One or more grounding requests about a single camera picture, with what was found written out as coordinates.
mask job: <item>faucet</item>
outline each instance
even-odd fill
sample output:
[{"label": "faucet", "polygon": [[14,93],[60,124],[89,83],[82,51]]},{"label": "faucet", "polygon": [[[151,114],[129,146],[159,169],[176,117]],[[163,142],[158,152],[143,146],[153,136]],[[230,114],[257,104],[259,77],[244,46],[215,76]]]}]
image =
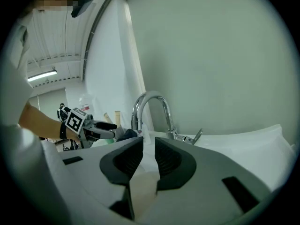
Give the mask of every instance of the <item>faucet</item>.
[{"label": "faucet", "polygon": [[167,120],[168,124],[168,130],[166,131],[167,137],[169,139],[178,140],[184,143],[189,143],[194,145],[196,141],[200,138],[200,136],[203,133],[203,129],[201,128],[200,131],[197,133],[194,139],[187,137],[187,136],[181,136],[177,134],[176,128],[173,124],[173,119],[171,116],[170,107],[166,101],[166,99],[158,92],[158,91],[147,91],[143,93],[135,102],[132,110],[132,117],[131,117],[131,128],[135,131],[141,131],[142,130],[142,113],[144,110],[144,107],[146,103],[152,99],[156,98],[158,99],[164,108],[165,112],[165,118]]}]

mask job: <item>cardboard tube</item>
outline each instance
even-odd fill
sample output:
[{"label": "cardboard tube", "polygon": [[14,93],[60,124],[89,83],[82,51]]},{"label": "cardboard tube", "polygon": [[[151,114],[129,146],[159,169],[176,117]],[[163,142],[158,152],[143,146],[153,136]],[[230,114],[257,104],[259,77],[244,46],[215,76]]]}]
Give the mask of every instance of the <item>cardboard tube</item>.
[{"label": "cardboard tube", "polygon": [[121,127],[120,115],[121,115],[121,111],[114,111],[117,128]]},{"label": "cardboard tube", "polygon": [[107,112],[104,113],[104,118],[105,118],[105,120],[106,120],[108,123],[112,123],[112,124],[113,124],[113,122],[112,122],[111,119],[109,118]]}]

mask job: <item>wall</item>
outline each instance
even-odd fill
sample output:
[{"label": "wall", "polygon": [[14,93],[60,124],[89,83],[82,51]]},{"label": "wall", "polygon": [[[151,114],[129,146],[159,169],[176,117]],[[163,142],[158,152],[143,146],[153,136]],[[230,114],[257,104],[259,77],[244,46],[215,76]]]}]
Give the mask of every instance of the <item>wall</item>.
[{"label": "wall", "polygon": [[38,96],[38,103],[42,113],[49,118],[58,120],[57,110],[60,107],[60,104],[63,103],[66,106],[68,105],[66,91],[64,89],[60,89],[41,94]]},{"label": "wall", "polygon": [[91,94],[94,117],[103,120],[108,113],[114,122],[114,111],[121,111],[121,124],[131,127],[133,99],[127,82],[118,27],[118,3],[113,0],[99,21],[91,42],[85,86]]},{"label": "wall", "polygon": [[43,86],[35,87],[33,89],[33,93],[31,97],[36,95],[41,95],[50,91],[55,91],[59,89],[65,88],[66,97],[67,97],[67,105],[70,108],[79,107],[79,98],[82,94],[86,93],[85,85],[80,79],[69,79],[54,83],[45,84]]},{"label": "wall", "polygon": [[[146,90],[160,91],[183,134],[299,128],[299,55],[266,0],[128,0]],[[150,102],[154,128],[163,109]]]},{"label": "wall", "polygon": [[38,97],[37,96],[29,98],[29,103],[30,103],[30,105],[32,105],[32,106],[36,107],[37,109],[39,109],[39,107],[38,107]]}]

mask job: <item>fluorescent light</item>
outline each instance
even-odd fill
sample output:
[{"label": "fluorescent light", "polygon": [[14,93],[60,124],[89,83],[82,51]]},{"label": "fluorescent light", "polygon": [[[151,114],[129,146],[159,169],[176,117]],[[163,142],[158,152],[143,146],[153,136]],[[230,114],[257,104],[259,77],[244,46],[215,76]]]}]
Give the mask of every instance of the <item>fluorescent light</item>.
[{"label": "fluorescent light", "polygon": [[41,73],[41,74],[38,74],[38,75],[34,75],[34,76],[28,78],[28,81],[31,82],[31,81],[37,80],[39,78],[51,76],[51,75],[54,75],[54,74],[57,74],[56,70],[50,71],[50,72]]}]

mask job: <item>sink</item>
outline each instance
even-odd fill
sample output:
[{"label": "sink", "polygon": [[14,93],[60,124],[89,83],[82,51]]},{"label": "sink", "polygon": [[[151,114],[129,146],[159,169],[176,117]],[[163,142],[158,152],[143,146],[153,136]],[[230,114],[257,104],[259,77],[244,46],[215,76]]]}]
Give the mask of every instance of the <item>sink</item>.
[{"label": "sink", "polygon": [[[158,172],[154,140],[155,137],[166,138],[166,134],[149,131],[149,135],[151,143],[144,145],[143,159],[134,176]],[[270,191],[285,183],[296,160],[296,154],[282,136],[279,124],[242,134],[202,135],[195,146],[226,155],[261,179]]]}]

